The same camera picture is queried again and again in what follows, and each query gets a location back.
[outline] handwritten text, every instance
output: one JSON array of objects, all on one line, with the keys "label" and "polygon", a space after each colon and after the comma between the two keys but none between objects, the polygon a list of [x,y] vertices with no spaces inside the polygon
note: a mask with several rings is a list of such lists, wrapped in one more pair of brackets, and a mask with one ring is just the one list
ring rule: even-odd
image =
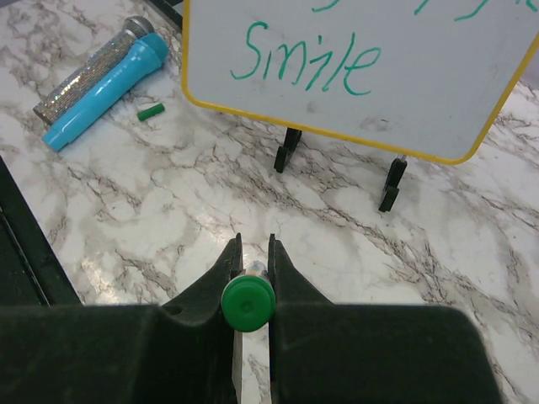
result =
[{"label": "handwritten text", "polygon": [[[429,2],[430,0],[424,0],[420,5],[419,7],[417,7],[414,11],[414,14],[415,15],[418,15],[419,13],[421,13],[421,10],[423,10],[424,6],[427,5],[427,3]],[[471,13],[468,13],[468,14],[464,14],[464,15],[461,15],[461,16],[458,16],[458,17],[455,17],[454,18],[454,21],[462,21],[463,19],[470,19],[472,17],[475,17],[476,15],[478,15],[478,13],[487,5],[487,3],[489,2],[489,0],[482,0],[476,7],[475,9],[472,10]],[[520,4],[520,0],[515,0],[515,4]],[[537,12],[537,6],[531,1],[531,0],[526,0],[526,6],[528,6],[528,8],[533,11],[534,13]]]},{"label": "handwritten text", "polygon": [[[259,70],[261,64],[262,64],[262,51],[260,48],[253,44],[253,34],[255,32],[262,33],[263,30],[268,29],[269,26],[263,22],[259,21],[256,23],[251,24],[251,26],[247,30],[247,39],[246,39],[246,45],[249,49],[251,49],[256,54],[256,63],[254,64],[254,67],[248,71],[244,72],[243,74],[240,74],[238,72],[235,72],[234,70],[230,71],[230,74],[235,80],[244,80],[246,78],[249,78],[257,73]],[[323,42],[323,37],[321,35],[318,36],[318,45],[321,45]],[[352,75],[355,72],[358,72],[362,69],[366,69],[367,67],[373,66],[378,59],[380,58],[380,55],[382,54],[382,49],[378,46],[371,47],[366,50],[362,50],[359,53],[357,53],[357,56],[353,61],[349,61],[350,55],[354,51],[355,48],[355,32],[353,32],[350,35],[350,43],[348,45],[347,51],[344,53],[344,56],[342,57],[340,63],[333,69],[333,73],[330,75],[326,75],[326,81],[323,82],[323,85],[320,87],[322,91],[327,92],[329,90],[329,87],[331,83],[334,81],[334,79],[341,73],[344,72],[343,76],[343,86],[346,92],[350,95],[354,96],[361,96],[361,95],[367,95],[371,92],[371,90],[365,90],[365,89],[357,89],[352,88],[350,84],[350,79]],[[266,80],[268,78],[268,75],[270,74],[270,63],[272,56],[276,52],[281,52],[284,56],[283,62],[280,64],[279,71],[276,72],[277,77],[279,80],[282,80],[286,74],[286,68],[288,67],[289,60],[294,56],[299,56],[299,61],[301,62],[301,65],[299,67],[299,70],[297,70],[296,77],[294,81],[291,83],[293,86],[296,86],[300,82],[302,82],[302,79],[304,78],[304,74],[306,73],[307,63],[308,66],[315,66],[319,63],[318,68],[315,68],[314,71],[310,71],[308,73],[307,80],[303,81],[305,84],[305,91],[309,91],[313,86],[318,82],[318,79],[320,79],[321,76],[324,76],[326,73],[326,68],[333,60],[334,52],[330,50],[329,52],[324,53],[323,55],[317,56],[312,58],[311,60],[308,59],[308,55],[310,55],[308,43],[305,40],[301,40],[297,43],[295,43],[292,47],[290,47],[288,44],[281,44],[276,49],[270,50],[267,54],[266,62],[265,62],[265,68],[264,72],[262,73],[262,79]]]},{"label": "handwritten text", "polygon": [[340,2],[340,0],[333,0],[333,1],[332,1],[329,5],[327,5],[327,6],[319,7],[319,8],[313,7],[313,8],[312,8],[312,11],[313,11],[314,13],[319,13],[320,11],[326,11],[326,10],[329,10],[329,9],[332,8],[333,6],[336,6],[338,2]]}]

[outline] whiteboard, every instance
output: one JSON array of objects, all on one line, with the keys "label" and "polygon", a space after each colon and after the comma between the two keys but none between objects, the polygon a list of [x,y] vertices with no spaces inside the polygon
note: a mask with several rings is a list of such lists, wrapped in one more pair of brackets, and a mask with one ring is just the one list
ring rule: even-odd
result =
[{"label": "whiteboard", "polygon": [[539,0],[186,0],[194,104],[456,164],[539,45]]}]

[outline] yellow whiteboard frame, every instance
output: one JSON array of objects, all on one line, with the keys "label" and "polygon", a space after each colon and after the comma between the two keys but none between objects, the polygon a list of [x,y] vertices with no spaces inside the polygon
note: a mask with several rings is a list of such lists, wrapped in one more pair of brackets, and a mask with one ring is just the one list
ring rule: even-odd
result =
[{"label": "yellow whiteboard frame", "polygon": [[473,143],[473,146],[470,149],[470,151],[464,157],[457,158],[455,160],[451,160],[451,159],[444,158],[444,157],[432,156],[430,154],[425,154],[425,153],[422,153],[422,152],[419,152],[419,151],[412,151],[412,150],[405,149],[405,148],[402,148],[402,147],[386,145],[385,143],[379,143],[377,141],[369,141],[367,139],[361,139],[359,137],[343,135],[341,133],[333,132],[331,130],[314,128],[314,127],[311,127],[311,126],[308,126],[308,125],[302,125],[302,124],[297,124],[297,123],[294,123],[294,122],[288,122],[288,121],[285,121],[285,120],[279,120],[279,119],[276,119],[276,118],[272,118],[270,116],[265,116],[265,115],[261,115],[261,114],[254,114],[254,113],[251,113],[251,112],[243,111],[241,109],[234,109],[234,108],[229,108],[229,107],[225,107],[225,106],[222,106],[222,105],[216,105],[216,104],[207,103],[207,102],[204,102],[204,101],[199,101],[198,99],[193,97],[193,94],[191,94],[191,92],[189,90],[189,79],[188,79],[188,77],[189,77],[189,62],[188,62],[188,60],[189,60],[189,23],[190,23],[189,16],[190,16],[190,5],[191,5],[191,0],[184,0],[184,16],[183,16],[183,26],[184,26],[184,28],[183,28],[183,31],[182,31],[182,51],[183,51],[183,53],[182,53],[182,80],[181,80],[181,83],[182,83],[182,89],[184,91],[185,97],[192,104],[197,105],[199,107],[204,107],[204,108],[214,109],[214,110],[221,111],[221,112],[226,112],[226,113],[229,113],[229,114],[247,116],[248,118],[251,118],[252,120],[263,120],[263,121],[270,122],[270,123],[275,124],[275,125],[281,125],[281,126],[285,126],[285,127],[291,127],[291,128],[294,128],[294,129],[305,130],[305,131],[309,131],[309,132],[312,132],[312,133],[317,133],[319,135],[324,135],[324,136],[328,136],[328,137],[333,137],[335,139],[340,139],[341,141],[351,141],[351,142],[354,142],[354,143],[360,143],[361,145],[375,147],[375,148],[378,148],[378,149],[386,150],[388,152],[395,152],[397,154],[404,154],[406,156],[418,157],[418,158],[421,158],[423,160],[430,160],[432,162],[439,162],[439,163],[442,163],[442,164],[451,164],[451,165],[460,164],[460,163],[465,162],[466,160],[469,160],[470,158],[472,158],[472,156],[478,150],[479,146],[481,146],[481,143],[483,142],[483,139],[488,134],[488,130],[490,129],[490,127],[494,123],[494,120],[498,116],[499,111],[504,106],[505,101],[507,101],[507,98],[511,94],[511,91],[513,91],[513,88],[515,87],[516,83],[519,81],[520,76],[522,76],[522,73],[524,73],[524,70],[528,66],[528,63],[530,63],[531,58],[536,53],[536,50],[539,48],[539,32],[537,32],[536,38],[533,40],[533,42],[531,42],[531,45],[528,48],[528,51],[526,52],[526,55],[524,56],[524,58],[520,62],[519,66],[516,68],[515,73],[513,74],[513,77],[510,79],[509,83],[507,84],[507,87],[502,92],[502,95],[499,98],[498,103],[496,103],[496,105],[494,106],[493,111],[490,113],[490,116],[488,117],[487,122],[485,123],[485,125],[481,129],[481,132],[479,133],[478,138]]}]

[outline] small green object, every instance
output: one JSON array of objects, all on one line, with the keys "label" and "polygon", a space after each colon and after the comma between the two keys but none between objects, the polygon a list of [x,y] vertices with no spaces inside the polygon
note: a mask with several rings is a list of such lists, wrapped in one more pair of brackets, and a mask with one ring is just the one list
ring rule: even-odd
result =
[{"label": "small green object", "polygon": [[260,329],[275,312],[275,292],[266,280],[240,275],[222,293],[222,313],[230,327],[241,332]]},{"label": "small green object", "polygon": [[153,117],[154,115],[161,114],[164,110],[165,110],[165,106],[163,104],[157,104],[151,108],[144,109],[143,111],[139,112],[136,116],[138,116],[138,120],[142,122],[144,120],[147,120],[148,118]]}]

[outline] silver glitter tube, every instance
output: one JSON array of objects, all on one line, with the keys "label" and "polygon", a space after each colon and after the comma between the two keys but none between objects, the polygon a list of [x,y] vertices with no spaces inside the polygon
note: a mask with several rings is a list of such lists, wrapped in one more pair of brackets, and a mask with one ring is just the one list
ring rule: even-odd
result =
[{"label": "silver glitter tube", "polygon": [[47,124],[54,124],[123,60],[136,40],[151,32],[153,26],[144,17],[126,19],[121,32],[34,107],[35,114]]}]

